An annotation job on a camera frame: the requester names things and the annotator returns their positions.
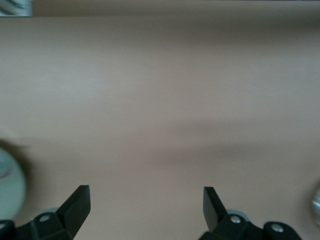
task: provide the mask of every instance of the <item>metal object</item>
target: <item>metal object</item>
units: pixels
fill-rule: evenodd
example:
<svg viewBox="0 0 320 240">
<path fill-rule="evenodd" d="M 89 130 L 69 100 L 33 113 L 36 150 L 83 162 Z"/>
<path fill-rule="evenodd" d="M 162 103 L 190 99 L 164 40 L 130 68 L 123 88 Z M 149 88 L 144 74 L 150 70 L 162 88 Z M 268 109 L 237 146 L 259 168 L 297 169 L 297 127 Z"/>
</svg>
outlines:
<svg viewBox="0 0 320 240">
<path fill-rule="evenodd" d="M 320 228 L 320 188 L 318 188 L 313 196 L 311 209 L 315 224 Z"/>
<path fill-rule="evenodd" d="M 272 225 L 271 225 L 271 228 L 272 228 L 274 231 L 278 232 L 278 233 L 283 233 L 283 232 L 284 232 L 283 227 L 280 226 L 279 224 L 272 224 Z"/>
<path fill-rule="evenodd" d="M 204 188 L 203 214 L 209 231 L 199 240 L 302 240 L 287 224 L 270 221 L 261 229 L 240 215 L 228 214 L 213 187 Z"/>
<path fill-rule="evenodd" d="M 0 17 L 32 16 L 32 0 L 0 0 Z"/>
<path fill-rule="evenodd" d="M 72 240 L 91 209 L 88 185 L 79 186 L 56 212 L 46 212 L 20 227 L 0 220 L 0 240 Z"/>
<path fill-rule="evenodd" d="M 227 209 L 226 211 L 229 215 L 239 215 L 243 217 L 247 222 L 250 222 L 249 217 L 242 211 L 235 210 L 235 209 Z"/>
<path fill-rule="evenodd" d="M 241 223 L 240 218 L 239 218 L 238 216 L 236 216 L 236 215 L 231 216 L 230 219 L 231 219 L 231 222 L 233 222 L 234 224 L 239 224 L 239 223 Z"/>
</svg>

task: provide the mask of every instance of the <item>bolt head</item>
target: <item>bolt head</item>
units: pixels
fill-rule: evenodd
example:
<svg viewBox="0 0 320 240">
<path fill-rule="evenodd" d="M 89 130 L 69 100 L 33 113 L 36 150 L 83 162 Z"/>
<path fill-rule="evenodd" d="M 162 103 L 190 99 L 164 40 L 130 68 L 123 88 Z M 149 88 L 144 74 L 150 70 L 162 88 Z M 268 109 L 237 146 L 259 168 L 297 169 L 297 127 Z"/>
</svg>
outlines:
<svg viewBox="0 0 320 240">
<path fill-rule="evenodd" d="M 277 223 L 272 224 L 271 228 L 278 233 L 283 233 L 285 231 L 284 228 Z"/>
<path fill-rule="evenodd" d="M 234 224 L 239 224 L 239 223 L 241 223 L 241 219 L 240 219 L 238 216 L 236 216 L 236 215 L 231 216 L 231 217 L 230 217 L 230 220 L 231 220 L 231 222 L 233 222 Z"/>
</svg>

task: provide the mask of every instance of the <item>black plastic part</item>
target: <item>black plastic part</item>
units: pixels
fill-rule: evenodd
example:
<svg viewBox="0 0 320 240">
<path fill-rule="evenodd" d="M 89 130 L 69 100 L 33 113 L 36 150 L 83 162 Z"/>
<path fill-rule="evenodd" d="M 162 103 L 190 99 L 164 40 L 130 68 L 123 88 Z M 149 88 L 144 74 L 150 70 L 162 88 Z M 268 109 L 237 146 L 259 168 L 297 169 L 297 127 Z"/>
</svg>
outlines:
<svg viewBox="0 0 320 240">
<path fill-rule="evenodd" d="M 90 205 L 89 186 L 81 185 L 56 212 L 40 214 L 17 228 L 10 220 L 0 221 L 0 240 L 73 240 Z"/>
<path fill-rule="evenodd" d="M 90 189 L 82 185 L 56 211 L 63 227 L 74 237 L 86 220 L 91 209 Z"/>
<path fill-rule="evenodd" d="M 30 224 L 32 236 L 36 240 L 44 240 L 64 231 L 58 216 L 53 212 L 38 215 Z"/>
<path fill-rule="evenodd" d="M 302 240 L 287 224 L 267 222 L 261 229 L 242 216 L 229 215 L 213 187 L 204 188 L 203 214 L 209 231 L 199 240 Z M 281 230 L 273 225 L 280 225 Z"/>
<path fill-rule="evenodd" d="M 231 217 L 238 217 L 239 223 L 231 221 Z M 241 240 L 243 239 L 248 228 L 247 221 L 239 215 L 226 215 L 212 232 L 217 239 Z"/>
<path fill-rule="evenodd" d="M 280 225 L 283 232 L 275 231 L 273 225 Z M 270 240 L 302 240 L 292 227 L 282 222 L 269 221 L 264 224 L 263 230 Z"/>
<path fill-rule="evenodd" d="M 221 202 L 213 187 L 204 187 L 203 191 L 203 215 L 210 232 L 213 232 L 218 223 L 228 215 L 225 206 Z"/>
<path fill-rule="evenodd" d="M 0 220 L 0 240 L 9 240 L 15 235 L 15 223 L 10 220 Z"/>
</svg>

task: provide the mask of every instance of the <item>beige table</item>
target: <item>beige table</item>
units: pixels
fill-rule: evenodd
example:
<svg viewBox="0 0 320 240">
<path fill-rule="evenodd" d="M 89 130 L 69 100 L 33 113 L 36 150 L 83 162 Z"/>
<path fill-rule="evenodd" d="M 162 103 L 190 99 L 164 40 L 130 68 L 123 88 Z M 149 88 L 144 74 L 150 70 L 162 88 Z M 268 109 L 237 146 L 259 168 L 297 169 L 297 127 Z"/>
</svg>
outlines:
<svg viewBox="0 0 320 240">
<path fill-rule="evenodd" d="M 17 223 L 89 184 L 77 240 L 196 240 L 213 186 L 318 239 L 319 4 L 303 9 L 1 19 L 0 137 L 31 165 Z"/>
</svg>

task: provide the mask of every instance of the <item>screw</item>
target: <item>screw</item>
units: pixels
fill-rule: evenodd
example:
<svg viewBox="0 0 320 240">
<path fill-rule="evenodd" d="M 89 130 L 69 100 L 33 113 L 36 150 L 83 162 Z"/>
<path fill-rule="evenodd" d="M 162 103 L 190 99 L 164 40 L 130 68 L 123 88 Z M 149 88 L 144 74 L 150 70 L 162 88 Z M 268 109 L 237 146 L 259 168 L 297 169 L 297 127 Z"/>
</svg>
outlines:
<svg viewBox="0 0 320 240">
<path fill-rule="evenodd" d="M 236 215 L 231 216 L 230 219 L 231 219 L 231 221 L 232 221 L 234 224 L 239 224 L 239 223 L 241 223 L 241 219 L 240 219 L 238 216 L 236 216 Z"/>
<path fill-rule="evenodd" d="M 40 222 L 45 222 L 50 218 L 50 215 L 43 215 L 42 217 L 40 217 L 39 221 Z"/>
<path fill-rule="evenodd" d="M 283 233 L 285 231 L 282 226 L 276 223 L 272 224 L 271 228 L 278 233 Z"/>
</svg>

